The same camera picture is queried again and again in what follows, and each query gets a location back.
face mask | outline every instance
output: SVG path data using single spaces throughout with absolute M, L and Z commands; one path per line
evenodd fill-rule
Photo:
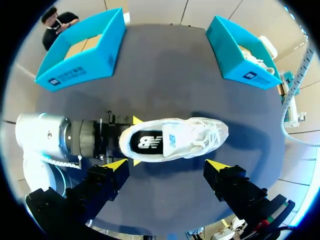
M 58 18 L 56 18 L 56 21 L 58 22 L 58 26 L 56 26 L 56 27 L 50 27 L 50 26 L 47 26 L 46 28 L 47 29 L 54 29 L 54 30 L 57 30 L 58 28 L 60 28 L 61 27 L 61 25 L 62 25 L 62 23 L 60 22 L 60 20 L 58 19 Z

shoe insole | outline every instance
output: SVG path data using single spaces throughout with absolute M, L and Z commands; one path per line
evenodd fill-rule
M 130 147 L 137 154 L 163 154 L 162 138 L 162 131 L 137 131 L 130 139 Z

new balance logo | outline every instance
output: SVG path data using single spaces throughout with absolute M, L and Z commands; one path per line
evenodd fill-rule
M 143 136 L 140 138 L 140 143 L 138 144 L 138 148 L 140 149 L 156 149 L 159 145 L 160 141 L 162 139 L 162 136 L 157 136 L 156 138 L 154 136 Z
M 169 135 L 169 145 L 172 148 L 176 147 L 176 137 L 174 135 Z

person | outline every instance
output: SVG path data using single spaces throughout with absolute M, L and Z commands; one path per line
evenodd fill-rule
M 42 43 L 48 51 L 60 33 L 79 22 L 79 17 L 69 11 L 58 15 L 57 8 L 52 6 L 41 17 L 41 22 L 46 25 Z

black shirt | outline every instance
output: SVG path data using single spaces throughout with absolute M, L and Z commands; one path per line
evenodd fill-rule
M 75 14 L 69 11 L 60 14 L 57 18 L 62 24 L 67 24 L 75 19 L 79 19 L 78 16 L 76 16 Z M 55 28 L 57 26 L 59 26 L 59 23 L 55 21 L 54 25 L 51 27 Z M 57 31 L 56 29 L 48 29 L 48 28 L 45 30 L 44 35 L 42 37 L 42 43 L 45 50 L 49 51 L 49 48 L 52 46 L 52 44 L 54 44 L 55 40 L 60 35 L 60 33 L 56 34 L 56 31 Z

